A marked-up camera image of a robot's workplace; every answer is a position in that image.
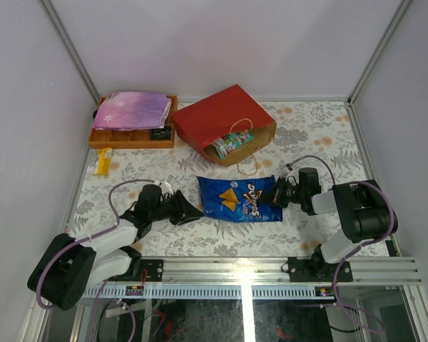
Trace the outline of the blue Doritos chip bag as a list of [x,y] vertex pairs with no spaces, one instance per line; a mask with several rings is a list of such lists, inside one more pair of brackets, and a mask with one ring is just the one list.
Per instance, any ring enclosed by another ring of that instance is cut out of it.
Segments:
[[276,183],[273,176],[246,180],[197,177],[206,217],[229,222],[281,222],[280,207],[259,202]]

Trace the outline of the red paper bag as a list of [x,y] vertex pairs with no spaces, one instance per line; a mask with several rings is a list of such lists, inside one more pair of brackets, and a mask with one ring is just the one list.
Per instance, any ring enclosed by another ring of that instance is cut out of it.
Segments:
[[[268,145],[277,123],[239,85],[232,85],[172,114],[176,132],[206,160],[223,167],[237,165]],[[252,140],[221,158],[213,143],[229,133],[248,131]]]

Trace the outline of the yellow snack packet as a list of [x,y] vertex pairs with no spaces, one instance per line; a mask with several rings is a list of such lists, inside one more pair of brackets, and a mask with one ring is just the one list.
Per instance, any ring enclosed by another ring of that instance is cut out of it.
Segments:
[[94,175],[104,176],[109,174],[113,149],[110,147],[97,150]]

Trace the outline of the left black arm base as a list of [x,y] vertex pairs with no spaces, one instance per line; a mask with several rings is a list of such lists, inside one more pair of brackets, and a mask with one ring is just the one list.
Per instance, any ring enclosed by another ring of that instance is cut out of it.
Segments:
[[164,261],[162,259],[140,259],[133,261],[125,274],[118,276],[119,281],[161,282]]

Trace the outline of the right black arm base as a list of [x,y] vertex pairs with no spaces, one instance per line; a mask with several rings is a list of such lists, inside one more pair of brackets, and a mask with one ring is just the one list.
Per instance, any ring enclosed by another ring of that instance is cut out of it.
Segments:
[[289,276],[291,282],[332,283],[338,266],[339,264],[328,264],[323,260],[288,257],[280,270]]

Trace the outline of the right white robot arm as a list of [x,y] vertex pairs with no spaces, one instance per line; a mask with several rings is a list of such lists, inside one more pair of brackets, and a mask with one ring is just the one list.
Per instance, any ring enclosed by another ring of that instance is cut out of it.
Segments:
[[333,185],[322,191],[315,168],[298,171],[298,181],[278,178],[271,190],[259,197],[259,203],[286,208],[300,205],[309,216],[337,213],[340,229],[326,242],[315,247],[310,259],[293,266],[290,274],[300,273],[319,281],[327,281],[337,271],[337,264],[364,246],[383,241],[398,228],[397,216],[379,185],[374,180]]

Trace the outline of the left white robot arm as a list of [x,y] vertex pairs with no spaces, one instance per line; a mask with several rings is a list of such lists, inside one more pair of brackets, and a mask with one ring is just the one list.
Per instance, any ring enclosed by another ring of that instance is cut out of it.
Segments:
[[159,182],[146,183],[130,208],[114,214],[116,223],[100,232],[53,238],[27,282],[41,308],[67,311],[88,287],[109,279],[145,281],[141,253],[133,244],[149,233],[154,222],[168,220],[180,226],[204,215],[181,191],[164,192]]

